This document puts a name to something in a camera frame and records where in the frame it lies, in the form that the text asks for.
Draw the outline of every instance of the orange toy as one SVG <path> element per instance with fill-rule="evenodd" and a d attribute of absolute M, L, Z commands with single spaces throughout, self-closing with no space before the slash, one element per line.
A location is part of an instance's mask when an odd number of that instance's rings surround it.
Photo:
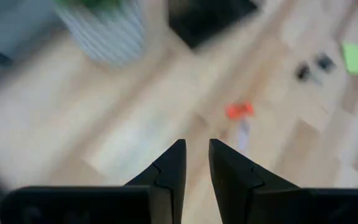
<path fill-rule="evenodd" d="M 226 116 L 229 119 L 239 120 L 246 116 L 253 116 L 254 108 L 249 102 L 241 104 L 232 104 L 226 108 Z"/>

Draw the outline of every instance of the white striped pot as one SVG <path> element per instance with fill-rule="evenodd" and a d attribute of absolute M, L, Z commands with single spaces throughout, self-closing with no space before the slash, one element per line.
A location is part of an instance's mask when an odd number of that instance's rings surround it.
<path fill-rule="evenodd" d="M 96 12 L 81 6 L 59 5 L 57 13 L 93 60 L 120 67 L 139 59 L 144 52 L 141 0 L 122 0 L 120 7 Z"/>

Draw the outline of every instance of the blurry floor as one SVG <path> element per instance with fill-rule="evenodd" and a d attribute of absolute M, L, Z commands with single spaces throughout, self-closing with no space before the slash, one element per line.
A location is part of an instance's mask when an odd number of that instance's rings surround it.
<path fill-rule="evenodd" d="M 264 4 L 197 54 L 171 33 L 163 57 L 125 71 L 59 35 L 0 84 L 0 180 L 12 189 L 124 184 L 185 138 L 183 223 L 220 223 L 208 139 L 236 148 L 224 107 L 249 100 L 252 160 L 300 186 L 358 187 L 358 77 L 339 45 L 358 43 L 358 1 Z M 336 68 L 318 72 L 322 85 L 299 83 L 295 67 L 321 52 Z"/>

